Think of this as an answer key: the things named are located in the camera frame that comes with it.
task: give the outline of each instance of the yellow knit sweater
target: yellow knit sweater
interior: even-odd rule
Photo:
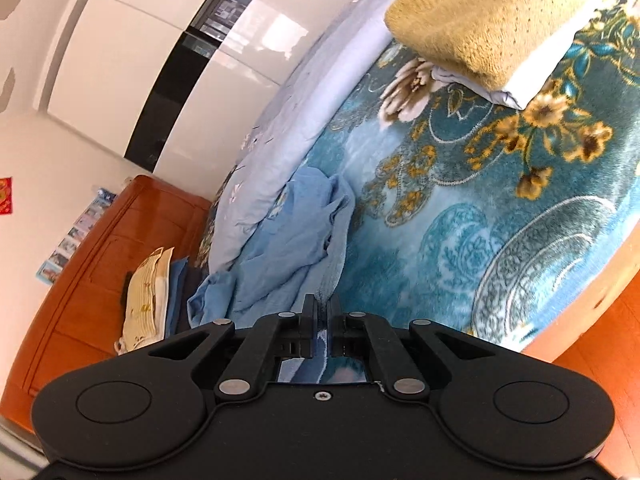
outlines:
[[[586,1],[396,0],[385,22],[426,60],[498,90]]]

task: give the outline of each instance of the wooden floor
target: wooden floor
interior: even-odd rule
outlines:
[[[607,391],[616,425],[598,460],[615,476],[640,476],[640,274],[555,362]]]

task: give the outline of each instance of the wooden bed frame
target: wooden bed frame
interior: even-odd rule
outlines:
[[[122,333],[126,273],[158,247],[174,258],[197,254],[210,203],[137,177],[80,245],[51,287],[14,361],[0,416],[33,433],[31,405],[53,379],[115,355]],[[636,228],[603,273],[525,350],[551,362],[609,307],[640,267]]]

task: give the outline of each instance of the red paper on wall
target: red paper on wall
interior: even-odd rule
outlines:
[[[11,177],[0,178],[0,215],[10,215],[13,212]]]

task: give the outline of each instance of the paisley pattern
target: paisley pattern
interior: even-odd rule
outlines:
[[[601,270],[640,212],[640,0],[602,7],[521,112],[383,52],[303,162],[356,190],[345,308],[521,349]]]

